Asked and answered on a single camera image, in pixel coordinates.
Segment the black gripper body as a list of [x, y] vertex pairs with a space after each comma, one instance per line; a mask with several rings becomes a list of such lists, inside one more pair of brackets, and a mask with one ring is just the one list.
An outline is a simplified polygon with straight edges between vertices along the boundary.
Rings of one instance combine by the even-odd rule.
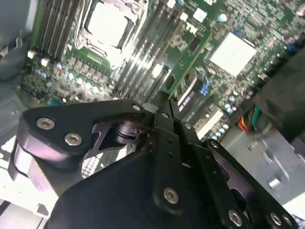
[[152, 199], [155, 153], [129, 155], [78, 182], [57, 200], [49, 229], [208, 229], [208, 202], [192, 168], [181, 167], [184, 212], [158, 212]]

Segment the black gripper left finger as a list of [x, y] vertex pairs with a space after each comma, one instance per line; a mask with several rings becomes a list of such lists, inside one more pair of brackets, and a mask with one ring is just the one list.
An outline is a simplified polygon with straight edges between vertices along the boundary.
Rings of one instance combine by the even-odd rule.
[[38, 107], [24, 111], [9, 176], [46, 196], [46, 208], [80, 181], [129, 155], [152, 150], [152, 199], [158, 211], [183, 211], [181, 150], [170, 100], [130, 99]]

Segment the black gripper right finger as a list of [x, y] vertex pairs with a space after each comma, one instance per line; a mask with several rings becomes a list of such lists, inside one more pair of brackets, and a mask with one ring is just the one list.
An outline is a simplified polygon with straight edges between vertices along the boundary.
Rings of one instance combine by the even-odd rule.
[[182, 140], [183, 157], [199, 175], [205, 194], [206, 217], [213, 229], [296, 229], [295, 219], [212, 139], [201, 142], [193, 127], [180, 119], [170, 101], [174, 124]]

